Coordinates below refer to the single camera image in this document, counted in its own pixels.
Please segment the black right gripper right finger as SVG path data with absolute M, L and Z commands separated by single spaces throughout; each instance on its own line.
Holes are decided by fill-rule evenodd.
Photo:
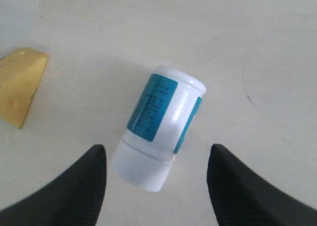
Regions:
M 260 177 L 221 144 L 213 144 L 207 185 L 220 226 L 315 226 L 316 209 Z

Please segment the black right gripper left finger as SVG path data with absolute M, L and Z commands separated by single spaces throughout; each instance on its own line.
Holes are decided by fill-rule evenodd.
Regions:
M 2 226 L 94 226 L 106 192 L 106 150 L 92 146 L 53 181 L 2 209 Z

